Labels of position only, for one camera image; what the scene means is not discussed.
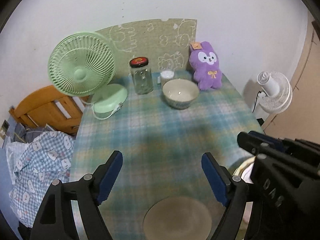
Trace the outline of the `red flower white plate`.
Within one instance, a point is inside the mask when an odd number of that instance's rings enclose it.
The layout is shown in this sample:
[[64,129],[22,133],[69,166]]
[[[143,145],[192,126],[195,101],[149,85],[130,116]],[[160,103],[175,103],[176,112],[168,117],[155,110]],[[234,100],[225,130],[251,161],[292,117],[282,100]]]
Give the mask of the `red flower white plate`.
[[[239,176],[242,180],[244,180],[246,183],[250,183],[252,184],[253,182],[250,179],[250,175],[252,172],[252,168],[253,168],[253,164],[255,161],[255,157],[251,157],[247,160],[245,160],[244,162],[241,163],[241,165],[234,171],[233,175],[234,176]],[[252,206],[253,206],[253,202],[247,202],[246,203],[246,207],[245,207],[245,211],[244,211],[244,215],[242,218],[242,221],[248,225],[249,224],[249,219],[251,216],[251,212],[252,212]]]

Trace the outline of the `green animal print mat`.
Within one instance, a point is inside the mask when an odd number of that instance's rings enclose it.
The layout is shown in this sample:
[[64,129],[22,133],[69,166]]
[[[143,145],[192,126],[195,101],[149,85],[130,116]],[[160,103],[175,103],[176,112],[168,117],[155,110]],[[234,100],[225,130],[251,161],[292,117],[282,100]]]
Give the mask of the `green animal print mat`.
[[152,72],[187,69],[189,44],[195,41],[197,20],[170,18],[123,23],[97,33],[108,39],[113,51],[115,77],[130,76],[129,61],[135,57],[149,59]]

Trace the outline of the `wooden bed headboard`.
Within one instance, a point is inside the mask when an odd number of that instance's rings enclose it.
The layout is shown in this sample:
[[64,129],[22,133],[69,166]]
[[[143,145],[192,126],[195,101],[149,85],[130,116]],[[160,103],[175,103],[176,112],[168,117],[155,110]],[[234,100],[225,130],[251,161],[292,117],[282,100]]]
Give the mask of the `wooden bed headboard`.
[[25,97],[17,107],[11,106],[11,117],[30,128],[49,125],[55,130],[76,135],[80,126],[84,104],[47,86]]

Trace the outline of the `large grey floral bowl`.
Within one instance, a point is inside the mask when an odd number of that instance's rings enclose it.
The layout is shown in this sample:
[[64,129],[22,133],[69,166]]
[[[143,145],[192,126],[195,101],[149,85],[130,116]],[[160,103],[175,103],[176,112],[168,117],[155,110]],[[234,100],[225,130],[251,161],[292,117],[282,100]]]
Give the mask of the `large grey floral bowl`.
[[143,220],[146,239],[202,240],[212,229],[207,207],[190,197],[169,197],[154,204]]

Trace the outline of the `plaid green tablecloth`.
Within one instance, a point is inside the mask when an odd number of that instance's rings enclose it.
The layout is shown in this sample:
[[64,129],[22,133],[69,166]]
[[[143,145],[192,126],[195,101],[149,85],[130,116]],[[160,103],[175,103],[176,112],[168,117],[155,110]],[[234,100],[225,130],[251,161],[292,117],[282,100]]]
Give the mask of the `plaid green tablecloth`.
[[240,132],[261,132],[242,96],[224,77],[222,87],[202,91],[187,109],[170,107],[160,85],[138,95],[130,77],[119,82],[128,90],[121,109],[98,120],[86,108],[74,145],[71,180],[92,173],[113,151],[123,166],[100,213],[113,239],[144,239],[143,219],[156,202],[173,196],[201,201],[216,228],[224,207],[217,202],[201,167],[211,153],[233,172],[250,154],[236,141]]

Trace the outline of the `glass jar black lid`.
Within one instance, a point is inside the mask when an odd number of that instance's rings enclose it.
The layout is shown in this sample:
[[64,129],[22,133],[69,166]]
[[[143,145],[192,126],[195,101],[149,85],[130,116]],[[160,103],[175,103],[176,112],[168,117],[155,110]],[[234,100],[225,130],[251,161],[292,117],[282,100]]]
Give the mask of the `glass jar black lid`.
[[137,94],[148,94],[153,90],[151,67],[147,57],[136,57],[129,62],[131,76]]

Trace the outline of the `white standing fan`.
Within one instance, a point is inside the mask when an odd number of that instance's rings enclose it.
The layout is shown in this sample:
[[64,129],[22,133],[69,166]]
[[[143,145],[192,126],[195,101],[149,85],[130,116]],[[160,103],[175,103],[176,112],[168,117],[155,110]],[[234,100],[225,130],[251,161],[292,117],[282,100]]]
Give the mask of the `white standing fan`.
[[260,91],[253,107],[253,114],[264,121],[269,115],[277,115],[288,109],[293,89],[288,78],[276,71],[263,71],[257,75]]

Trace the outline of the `blue pattern ceramic bowl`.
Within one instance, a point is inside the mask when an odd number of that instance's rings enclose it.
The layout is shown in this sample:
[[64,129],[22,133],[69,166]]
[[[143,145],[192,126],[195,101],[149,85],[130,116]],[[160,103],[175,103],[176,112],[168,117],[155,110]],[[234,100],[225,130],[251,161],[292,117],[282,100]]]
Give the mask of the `blue pattern ceramic bowl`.
[[186,79],[173,79],[162,87],[167,104],[175,109],[187,109],[197,99],[200,90],[197,85]]

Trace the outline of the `cotton swab container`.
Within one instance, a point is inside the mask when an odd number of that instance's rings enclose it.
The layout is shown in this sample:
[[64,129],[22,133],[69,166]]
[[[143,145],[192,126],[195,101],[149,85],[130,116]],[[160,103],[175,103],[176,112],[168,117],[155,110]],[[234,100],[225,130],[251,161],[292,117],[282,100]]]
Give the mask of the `cotton swab container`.
[[163,87],[168,81],[172,80],[175,76],[173,70],[164,70],[160,73],[160,84]]

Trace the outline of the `green desk fan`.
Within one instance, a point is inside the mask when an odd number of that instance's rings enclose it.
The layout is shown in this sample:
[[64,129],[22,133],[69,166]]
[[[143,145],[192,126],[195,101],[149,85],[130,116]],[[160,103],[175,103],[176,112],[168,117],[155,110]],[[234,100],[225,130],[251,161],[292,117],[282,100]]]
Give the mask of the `green desk fan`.
[[83,98],[93,116],[106,120],[119,111],[125,102],[127,89],[112,83],[116,65],[110,44],[96,32],[81,32],[67,36],[52,51],[48,60],[48,76],[63,94]]

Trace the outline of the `blue checkered blanket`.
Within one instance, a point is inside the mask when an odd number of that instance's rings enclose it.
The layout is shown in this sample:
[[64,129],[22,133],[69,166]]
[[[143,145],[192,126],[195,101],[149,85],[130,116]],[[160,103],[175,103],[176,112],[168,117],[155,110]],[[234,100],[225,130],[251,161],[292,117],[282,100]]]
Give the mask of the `blue checkered blanket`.
[[53,180],[69,182],[75,139],[60,131],[41,133],[30,143],[9,142],[5,147],[12,183],[10,207],[31,228]]

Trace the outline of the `purple plush bunny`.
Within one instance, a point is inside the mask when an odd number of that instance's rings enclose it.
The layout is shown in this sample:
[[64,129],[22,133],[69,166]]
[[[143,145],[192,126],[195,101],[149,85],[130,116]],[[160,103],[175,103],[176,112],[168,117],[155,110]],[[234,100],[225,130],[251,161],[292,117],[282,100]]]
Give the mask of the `purple plush bunny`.
[[189,49],[189,64],[194,70],[193,78],[199,90],[221,88],[222,72],[212,45],[207,41],[193,42]]

